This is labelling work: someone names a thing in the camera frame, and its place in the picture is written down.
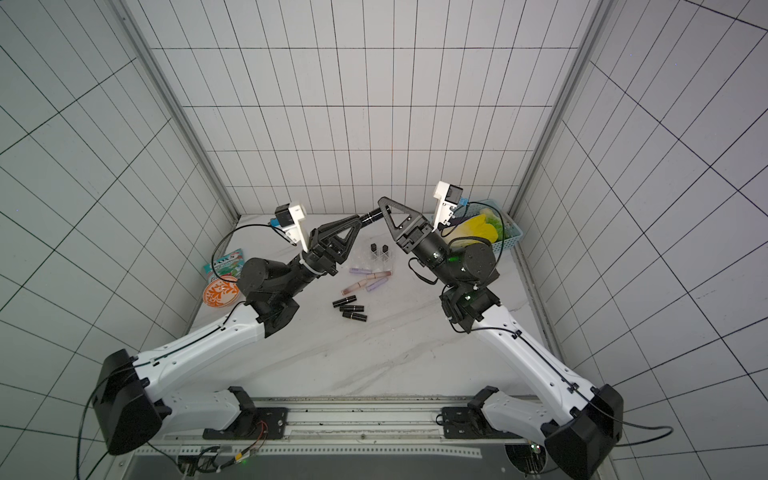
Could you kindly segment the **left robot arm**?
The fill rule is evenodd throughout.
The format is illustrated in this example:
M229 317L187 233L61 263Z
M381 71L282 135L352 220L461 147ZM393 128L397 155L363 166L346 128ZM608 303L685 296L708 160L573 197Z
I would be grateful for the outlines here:
M288 263L248 259L235 281L245 298L226 316L153 350L109 355L89 399L108 453L126 454L157 435L189 430L223 440L265 434L268 425L242 387L219 381L188 394L183 387L204 368L287 326L299 309L295 296L337 274L359 231L380 217L380 210L351 215L305 236L298 221L279 214L281 229L303 244L301 251Z

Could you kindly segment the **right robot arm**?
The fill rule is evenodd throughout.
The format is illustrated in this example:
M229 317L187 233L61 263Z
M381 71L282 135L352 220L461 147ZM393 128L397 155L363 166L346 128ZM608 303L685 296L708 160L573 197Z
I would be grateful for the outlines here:
M449 322L495 348L537 397L485 389L474 399L481 417L495 431L544 446L570 478L591 478L622 438L622 396L566 367L513 318L489 288L499 276L489 240L473 237L454 247L423 214L388 197L378 206L394 242L444 284L440 301Z

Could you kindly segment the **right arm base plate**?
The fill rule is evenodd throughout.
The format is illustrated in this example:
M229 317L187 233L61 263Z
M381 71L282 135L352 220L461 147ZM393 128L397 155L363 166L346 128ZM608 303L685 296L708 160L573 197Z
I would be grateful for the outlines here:
M520 439L520 436L496 430L481 413L469 407L443 407L435 417L435 423L443 429L446 439Z

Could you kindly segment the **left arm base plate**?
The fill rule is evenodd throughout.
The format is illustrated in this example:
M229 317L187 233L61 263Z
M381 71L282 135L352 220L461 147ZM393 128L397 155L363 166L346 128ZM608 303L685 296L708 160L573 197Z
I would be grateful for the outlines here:
M241 412L223 430L205 429L203 438L215 441L281 440L287 425L287 408L254 408Z

